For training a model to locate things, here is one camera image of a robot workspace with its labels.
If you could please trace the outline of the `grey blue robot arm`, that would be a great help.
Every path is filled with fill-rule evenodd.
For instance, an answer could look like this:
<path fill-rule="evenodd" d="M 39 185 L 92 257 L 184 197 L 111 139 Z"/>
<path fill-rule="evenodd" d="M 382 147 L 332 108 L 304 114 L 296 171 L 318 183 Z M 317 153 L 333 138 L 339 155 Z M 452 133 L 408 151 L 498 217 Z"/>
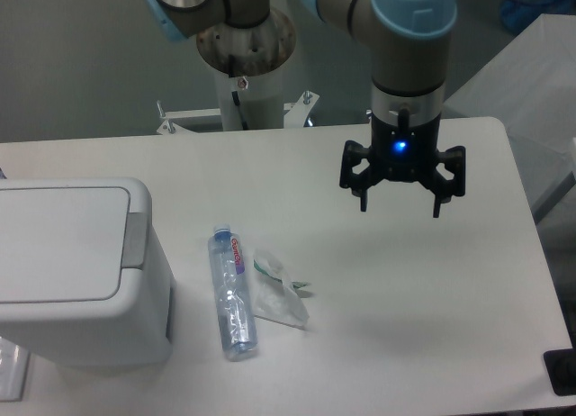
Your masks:
<path fill-rule="evenodd" d="M 194 39 L 227 131 L 284 127 L 279 78 L 292 21 L 271 0 L 145 0 L 171 41 Z M 348 141 L 339 184 L 367 204 L 383 180 L 419 183 L 435 207 L 465 193 L 466 152 L 437 147 L 456 0 L 301 0 L 371 54 L 371 143 Z"/>

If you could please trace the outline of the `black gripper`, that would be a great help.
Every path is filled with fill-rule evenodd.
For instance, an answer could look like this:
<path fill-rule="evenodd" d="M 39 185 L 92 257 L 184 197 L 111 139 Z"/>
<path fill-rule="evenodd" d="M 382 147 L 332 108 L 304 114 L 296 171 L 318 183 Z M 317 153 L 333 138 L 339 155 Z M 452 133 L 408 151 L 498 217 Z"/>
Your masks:
<path fill-rule="evenodd" d="M 339 186 L 360 199 L 362 212 L 368 189 L 385 178 L 425 183 L 435 197 L 434 218 L 443 204 L 465 196 L 466 148 L 437 150 L 442 98 L 441 91 L 418 96 L 372 92 L 371 147 L 347 140 L 339 177 Z"/>

